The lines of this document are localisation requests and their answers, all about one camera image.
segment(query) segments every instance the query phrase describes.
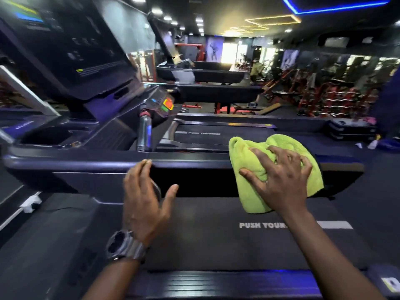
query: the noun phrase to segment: hand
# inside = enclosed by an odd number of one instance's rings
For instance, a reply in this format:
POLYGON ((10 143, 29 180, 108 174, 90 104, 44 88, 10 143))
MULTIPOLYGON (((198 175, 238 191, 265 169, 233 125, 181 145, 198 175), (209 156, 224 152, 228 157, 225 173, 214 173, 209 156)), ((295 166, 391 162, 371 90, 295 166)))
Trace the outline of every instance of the hand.
POLYGON ((280 216, 307 211, 307 179, 312 164, 307 157, 291 150, 276 146, 268 147, 276 155, 276 164, 267 154, 256 148, 250 150, 257 156, 268 175, 267 181, 260 181, 251 171, 241 168, 239 173, 245 177, 269 207, 280 216))
POLYGON ((160 208, 150 178, 151 160, 143 160, 131 168, 124 178, 123 226, 149 247, 170 218, 178 185, 172 185, 160 208))

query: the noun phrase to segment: forearm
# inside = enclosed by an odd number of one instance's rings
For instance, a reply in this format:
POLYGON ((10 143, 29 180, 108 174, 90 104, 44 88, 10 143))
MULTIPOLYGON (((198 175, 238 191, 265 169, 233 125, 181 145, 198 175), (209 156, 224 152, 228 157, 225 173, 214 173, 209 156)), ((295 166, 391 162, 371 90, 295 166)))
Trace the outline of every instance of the forearm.
POLYGON ((122 300, 140 262, 121 259, 106 266, 89 288, 83 300, 122 300))
POLYGON ((324 299, 384 299, 343 256, 309 212, 292 214, 284 220, 306 257, 324 299))

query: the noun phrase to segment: person's left hand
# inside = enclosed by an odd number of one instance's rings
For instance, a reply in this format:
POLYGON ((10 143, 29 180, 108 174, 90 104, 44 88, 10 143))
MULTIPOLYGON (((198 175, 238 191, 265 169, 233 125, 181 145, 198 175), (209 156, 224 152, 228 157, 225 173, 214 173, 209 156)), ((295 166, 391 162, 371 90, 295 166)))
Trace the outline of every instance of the person's left hand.
POLYGON ((146 247, 166 225, 172 211, 172 204, 178 185, 172 185, 160 208, 150 178, 151 160, 142 160, 132 167, 124 178, 124 228, 132 231, 135 238, 146 247))

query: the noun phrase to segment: white stripe on treadmill belt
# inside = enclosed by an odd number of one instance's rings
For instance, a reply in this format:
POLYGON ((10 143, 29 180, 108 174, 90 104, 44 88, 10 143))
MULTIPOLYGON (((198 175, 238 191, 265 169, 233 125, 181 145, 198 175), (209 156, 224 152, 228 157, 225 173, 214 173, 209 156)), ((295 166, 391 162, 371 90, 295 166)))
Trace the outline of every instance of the white stripe on treadmill belt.
POLYGON ((322 228, 352 230, 353 227, 347 221, 317 221, 322 228))

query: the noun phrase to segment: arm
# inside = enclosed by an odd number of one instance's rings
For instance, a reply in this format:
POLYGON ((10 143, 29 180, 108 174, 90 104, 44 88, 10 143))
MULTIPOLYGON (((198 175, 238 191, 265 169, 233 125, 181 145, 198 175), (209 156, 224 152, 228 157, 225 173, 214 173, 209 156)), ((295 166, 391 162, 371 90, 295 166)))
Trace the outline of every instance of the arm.
MULTIPOLYGON (((125 199, 123 226, 149 247, 169 220, 179 186, 173 185, 165 195, 162 207, 153 191, 151 161, 143 160, 131 168, 124 179, 125 199)), ((140 266, 140 261, 124 258, 106 266, 89 288, 83 300, 122 300, 140 266)))
POLYGON ((241 169, 240 174, 286 222, 324 299, 385 299, 342 255, 307 211, 307 179, 312 170, 310 161, 290 150, 275 146, 268 149, 276 155, 276 164, 262 151, 251 149, 267 171, 267 182, 260 181, 247 169, 241 169))

